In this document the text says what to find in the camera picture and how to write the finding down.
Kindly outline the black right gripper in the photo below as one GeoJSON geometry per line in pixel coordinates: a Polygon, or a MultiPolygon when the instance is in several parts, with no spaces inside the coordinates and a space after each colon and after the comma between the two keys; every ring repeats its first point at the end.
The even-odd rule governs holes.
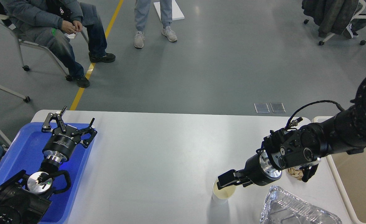
{"type": "Polygon", "coordinates": [[[232,185],[247,187],[251,184],[265,186],[279,180],[281,176],[282,172],[271,165],[267,153],[259,152],[247,160],[244,169],[231,169],[220,175],[217,178],[217,188],[221,190],[232,185]]]}

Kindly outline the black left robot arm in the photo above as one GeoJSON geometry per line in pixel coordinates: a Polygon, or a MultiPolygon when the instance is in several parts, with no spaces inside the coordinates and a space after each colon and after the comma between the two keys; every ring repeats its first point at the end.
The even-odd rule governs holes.
{"type": "Polygon", "coordinates": [[[59,112],[25,125],[0,163],[0,224],[63,224],[97,134],[59,112]]]}

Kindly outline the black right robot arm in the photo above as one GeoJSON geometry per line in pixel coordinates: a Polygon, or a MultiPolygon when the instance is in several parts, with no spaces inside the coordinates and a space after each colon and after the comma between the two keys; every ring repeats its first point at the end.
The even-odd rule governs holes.
{"type": "Polygon", "coordinates": [[[304,169],[307,182],[318,167],[318,159],[346,152],[362,153],[366,147],[366,78],[358,87],[353,106],[322,123],[309,123],[296,129],[302,118],[288,122],[284,128],[271,131],[265,137],[256,155],[249,158],[244,169],[229,170],[220,175],[217,188],[231,185],[264,186],[280,179],[282,170],[291,167],[304,169]]]}

